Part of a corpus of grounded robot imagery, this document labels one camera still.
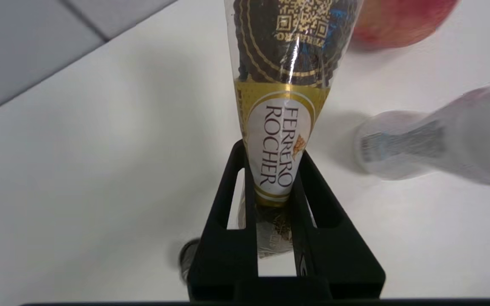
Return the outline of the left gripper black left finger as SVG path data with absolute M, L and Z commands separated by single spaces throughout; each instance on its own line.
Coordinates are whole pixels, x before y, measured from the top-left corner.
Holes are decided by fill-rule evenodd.
M 232 299 L 237 284 L 257 277 L 255 227 L 227 228 L 237 175 L 247 168 L 243 141 L 237 141 L 230 151 L 189 269 L 187 285 L 191 299 Z

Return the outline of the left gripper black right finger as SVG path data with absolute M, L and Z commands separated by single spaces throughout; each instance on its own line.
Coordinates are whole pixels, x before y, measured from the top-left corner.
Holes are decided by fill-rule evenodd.
M 378 299 L 386 275 L 308 153 L 291 192 L 294 262 L 334 299 Z

